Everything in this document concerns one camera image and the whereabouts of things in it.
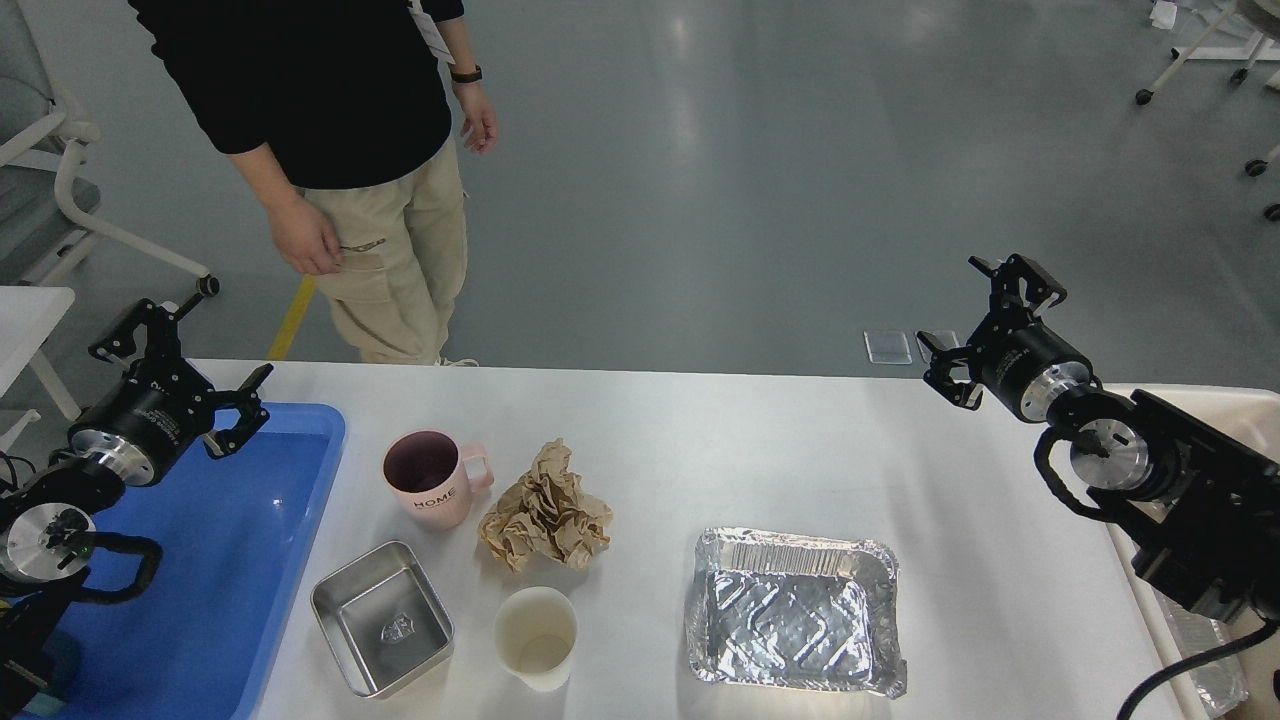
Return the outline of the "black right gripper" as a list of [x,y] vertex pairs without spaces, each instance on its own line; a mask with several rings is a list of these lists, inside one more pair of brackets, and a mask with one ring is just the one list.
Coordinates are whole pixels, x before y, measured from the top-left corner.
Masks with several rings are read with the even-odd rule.
[[1041,322],[1068,291],[1037,261],[1011,254],[1002,263],[970,256],[968,263],[991,283],[989,310],[972,333],[975,345],[943,348],[940,337],[918,331],[928,351],[924,382],[951,405],[980,407],[984,389],[1019,420],[1042,423],[1064,392],[1094,379],[1091,361]]

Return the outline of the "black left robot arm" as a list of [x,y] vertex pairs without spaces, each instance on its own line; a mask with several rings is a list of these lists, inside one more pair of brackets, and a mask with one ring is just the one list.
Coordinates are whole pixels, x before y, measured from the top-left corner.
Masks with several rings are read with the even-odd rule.
[[218,291],[201,281],[180,305],[141,299],[95,341],[90,355],[123,369],[83,409],[67,446],[29,483],[3,498],[3,716],[50,696],[55,660],[45,647],[73,603],[141,596],[163,559],[154,539],[101,530],[93,516],[132,487],[157,484],[196,441],[211,459],[239,452],[269,419],[256,368],[236,389],[216,389],[183,355],[179,322]]

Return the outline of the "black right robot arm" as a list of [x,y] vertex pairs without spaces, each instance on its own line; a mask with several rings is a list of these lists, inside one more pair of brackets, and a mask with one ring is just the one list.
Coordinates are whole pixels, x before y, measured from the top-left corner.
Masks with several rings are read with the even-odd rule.
[[991,283],[989,309],[968,341],[946,348],[919,331],[924,382],[977,410],[992,393],[1019,421],[1041,424],[1033,462],[1071,512],[1117,527],[1135,544],[1132,569],[1188,612],[1251,634],[1174,662],[1123,702],[1129,719],[1155,689],[1277,633],[1277,464],[1144,389],[1116,395],[1091,360],[1046,325],[1068,291],[1038,263],[969,258]]

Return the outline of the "person right hand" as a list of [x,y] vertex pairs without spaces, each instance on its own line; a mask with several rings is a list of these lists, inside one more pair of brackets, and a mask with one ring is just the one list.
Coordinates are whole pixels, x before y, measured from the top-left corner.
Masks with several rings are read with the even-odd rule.
[[301,275],[340,270],[342,251],[329,218],[306,199],[292,195],[265,204],[273,242],[283,260]]

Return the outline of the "person left hand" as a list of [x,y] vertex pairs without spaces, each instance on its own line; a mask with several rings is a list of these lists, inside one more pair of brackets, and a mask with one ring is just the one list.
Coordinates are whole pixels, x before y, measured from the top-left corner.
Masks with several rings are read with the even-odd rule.
[[461,137],[465,147],[477,155],[492,151],[500,136],[495,108],[480,81],[453,83],[454,97],[463,113]]

